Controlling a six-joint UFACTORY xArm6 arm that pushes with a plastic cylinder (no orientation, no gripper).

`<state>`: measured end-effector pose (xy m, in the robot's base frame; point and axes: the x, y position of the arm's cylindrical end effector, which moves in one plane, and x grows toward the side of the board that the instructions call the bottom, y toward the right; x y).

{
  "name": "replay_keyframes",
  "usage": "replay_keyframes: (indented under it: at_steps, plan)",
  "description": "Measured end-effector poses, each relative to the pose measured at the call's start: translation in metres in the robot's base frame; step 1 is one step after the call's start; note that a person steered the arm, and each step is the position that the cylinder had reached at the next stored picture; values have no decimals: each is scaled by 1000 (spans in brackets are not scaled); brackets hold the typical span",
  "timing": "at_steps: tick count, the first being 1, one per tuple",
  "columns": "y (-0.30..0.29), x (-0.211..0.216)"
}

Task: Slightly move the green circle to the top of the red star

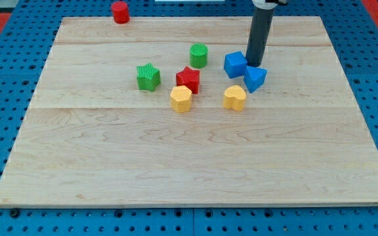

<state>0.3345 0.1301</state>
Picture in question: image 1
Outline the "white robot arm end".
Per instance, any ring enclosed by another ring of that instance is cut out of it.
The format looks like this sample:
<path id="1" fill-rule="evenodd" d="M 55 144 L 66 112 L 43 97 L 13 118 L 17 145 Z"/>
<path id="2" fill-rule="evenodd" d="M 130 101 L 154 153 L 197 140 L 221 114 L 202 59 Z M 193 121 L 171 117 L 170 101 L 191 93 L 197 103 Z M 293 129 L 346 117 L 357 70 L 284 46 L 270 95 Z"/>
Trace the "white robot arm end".
<path id="1" fill-rule="evenodd" d="M 289 0 L 252 0 L 255 7 L 262 10 L 272 10 L 278 5 L 286 6 Z"/>

